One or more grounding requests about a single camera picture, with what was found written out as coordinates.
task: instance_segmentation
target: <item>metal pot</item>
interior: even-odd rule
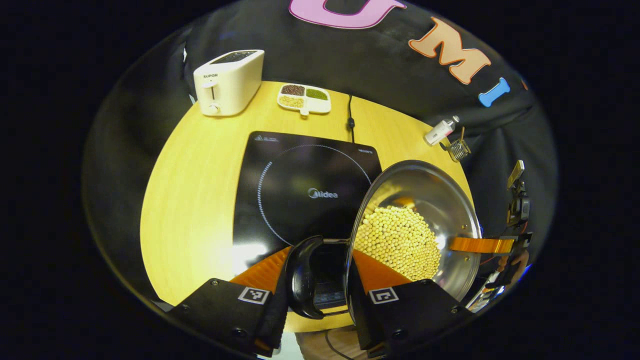
[[[480,255],[449,250],[455,236],[482,237],[481,228],[471,202],[458,184],[439,168],[419,160],[400,161],[376,178],[366,193],[353,224],[350,239],[324,239],[313,236],[301,241],[289,253],[285,264],[287,296],[293,311],[301,316],[322,319],[346,311],[322,313],[313,303],[314,274],[309,258],[323,244],[348,246],[344,267],[344,288],[348,311],[355,322],[349,296],[349,270],[353,261],[353,246],[358,226],[367,208],[394,205],[401,197],[413,199],[417,211],[436,234],[442,255],[440,266],[432,280],[457,301],[467,294],[479,267]]]

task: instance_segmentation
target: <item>white bottle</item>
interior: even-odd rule
[[[460,118],[455,115],[451,119],[439,122],[427,135],[424,135],[424,141],[434,146],[456,129],[457,122],[460,122]]]

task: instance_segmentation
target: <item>induction cooktop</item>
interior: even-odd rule
[[[234,273],[314,235],[349,238],[360,204],[380,174],[376,149],[350,142],[255,131],[236,193]],[[311,258],[316,306],[345,304],[346,247],[323,245]]]

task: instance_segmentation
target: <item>wooden table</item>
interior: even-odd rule
[[[206,117],[194,104],[164,145],[145,193],[140,245],[149,279],[165,302],[179,304],[211,277],[233,278],[236,188],[251,132],[351,141],[346,128],[348,95],[329,90],[331,112],[303,119],[277,105],[280,86],[263,81],[247,109],[233,117]],[[402,160],[426,161],[447,172],[472,199],[460,164],[440,146],[430,147],[423,140],[430,126],[357,97],[351,101],[351,114],[356,143],[376,148],[382,170]],[[290,312],[285,331],[319,331],[352,323],[348,313],[311,320]]]

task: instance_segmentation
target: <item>white toaster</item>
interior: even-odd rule
[[[229,116],[243,111],[262,83],[264,50],[221,55],[193,72],[204,115]]]

